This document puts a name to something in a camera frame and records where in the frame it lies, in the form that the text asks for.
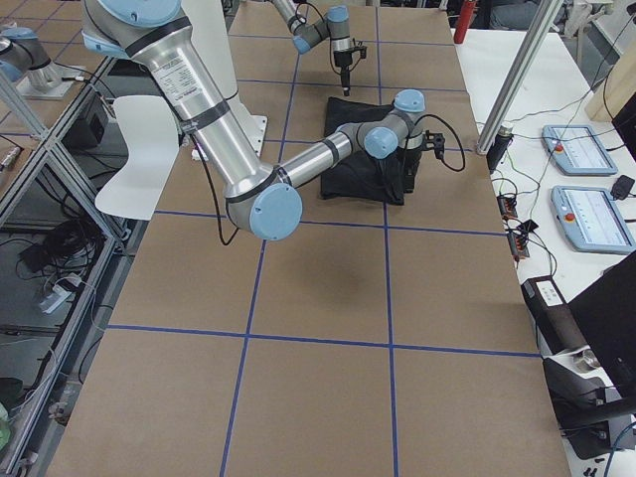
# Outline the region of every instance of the robot label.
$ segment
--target robot label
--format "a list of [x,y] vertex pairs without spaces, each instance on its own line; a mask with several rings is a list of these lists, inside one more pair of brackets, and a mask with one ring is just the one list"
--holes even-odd
[[171,102],[189,99],[203,92],[197,78],[182,58],[175,58],[153,72]]

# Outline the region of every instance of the white table surface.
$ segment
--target white table surface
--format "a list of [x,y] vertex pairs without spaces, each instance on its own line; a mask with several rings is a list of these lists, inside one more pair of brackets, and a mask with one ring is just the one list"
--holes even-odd
[[[501,85],[510,69],[513,59],[524,39],[524,32],[469,30],[462,45],[457,45],[466,87],[478,126],[486,121]],[[576,63],[557,34],[550,33],[546,37],[539,54],[535,58],[522,86],[506,116],[506,120],[521,118],[529,112],[561,107],[576,101],[589,91],[587,82],[580,73]],[[584,107],[591,99],[589,93],[583,101],[575,103],[563,111],[543,113],[514,122],[513,132],[530,137],[539,137],[546,124],[590,124],[606,148],[622,144],[622,140],[608,122],[590,121]],[[586,253],[575,251],[564,237],[554,212],[551,209],[550,191],[557,185],[577,185],[604,187],[611,189],[618,175],[625,174],[636,178],[636,162],[626,148],[611,152],[610,155],[619,173],[610,177],[568,177],[562,174],[554,163],[548,165],[549,154],[541,140],[516,137],[509,147],[509,153],[516,168],[535,179],[539,179],[544,170],[545,177],[541,181],[538,201],[532,219],[539,224],[537,233],[545,241],[548,249],[558,260],[555,282],[567,301],[584,290],[602,271],[620,261],[624,255],[603,253]],[[515,182],[519,191],[532,191],[536,185],[528,178],[515,172],[506,158],[498,167],[501,174],[494,173],[493,178],[506,177]],[[502,181],[494,183],[495,191],[499,191]],[[503,185],[504,192],[512,192],[510,184]],[[536,194],[519,196],[517,210],[522,221],[529,217]],[[636,219],[636,200],[619,201],[618,209],[623,218]],[[636,236],[636,225],[628,225],[630,232]],[[519,282],[527,278],[549,274],[548,255],[534,244],[530,244],[531,257],[521,260],[518,268]],[[560,362],[571,361],[564,355],[557,357]],[[600,370],[605,380],[606,375]],[[563,440],[572,476],[582,476],[585,469],[599,467],[597,477],[603,475],[604,463],[596,464],[593,459],[578,459],[571,446]],[[636,475],[636,452],[619,452],[612,462],[610,477],[633,477]]]

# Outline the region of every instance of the blue joint cap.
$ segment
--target blue joint cap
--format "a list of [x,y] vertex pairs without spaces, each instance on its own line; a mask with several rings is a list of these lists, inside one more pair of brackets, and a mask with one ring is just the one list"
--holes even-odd
[[302,200],[288,184],[273,184],[262,191],[249,213],[251,231],[260,239],[282,240],[296,230],[302,216]]
[[387,127],[374,127],[365,136],[365,150],[376,159],[385,159],[398,149],[398,136]]
[[424,112],[424,94],[417,89],[403,89],[396,94],[394,106],[404,112]]
[[154,28],[165,25],[181,9],[181,0],[97,0],[110,15],[128,25]]
[[296,50],[298,50],[300,55],[304,55],[311,50],[311,45],[309,45],[309,43],[307,43],[307,41],[302,37],[294,37],[292,42],[294,42],[294,47],[296,47]]
[[122,60],[130,60],[128,54],[126,54],[125,50],[121,48],[119,45],[114,45],[109,42],[105,42],[99,38],[92,37],[91,35],[87,35],[84,32],[81,32],[83,36],[83,44],[87,50],[91,50],[92,52],[99,53],[100,55],[105,55],[107,57],[119,58]]
[[2,36],[9,40],[37,40],[36,33],[27,27],[7,28],[2,31]]
[[22,77],[22,72],[7,62],[0,61],[0,71],[4,73],[9,81],[17,81]]
[[327,12],[327,20],[333,23],[342,23],[349,20],[349,10],[345,5],[331,7]]

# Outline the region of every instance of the black bag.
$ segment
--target black bag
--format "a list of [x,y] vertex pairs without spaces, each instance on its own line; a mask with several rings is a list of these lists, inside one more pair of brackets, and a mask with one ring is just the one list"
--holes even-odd
[[[327,101],[325,136],[348,122],[380,121],[393,110],[392,105],[373,105],[330,97]],[[394,152],[384,160],[365,151],[352,154],[320,176],[323,199],[356,197],[387,204],[404,204],[403,165]]]

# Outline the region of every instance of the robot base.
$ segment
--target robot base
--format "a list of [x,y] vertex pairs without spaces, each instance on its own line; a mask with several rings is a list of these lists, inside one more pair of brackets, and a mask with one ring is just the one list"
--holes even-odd
[[[79,68],[82,70],[85,69],[85,67],[76,67],[76,68]],[[60,69],[62,70],[62,78],[75,78],[81,75],[81,72],[79,72],[78,70],[72,70],[70,68],[64,68],[64,67],[60,67]],[[67,92],[69,92],[69,89],[71,89],[71,86],[73,86],[75,83],[76,81],[71,81],[71,80],[62,81],[62,84],[60,84],[59,86],[56,86],[52,89],[49,89],[46,92],[43,92],[32,87],[28,77],[23,77],[20,80],[20,82],[18,82],[16,89],[18,90],[18,92],[20,92],[22,97],[25,97],[27,99],[60,100],[60,99],[64,99],[64,96],[66,96]]]

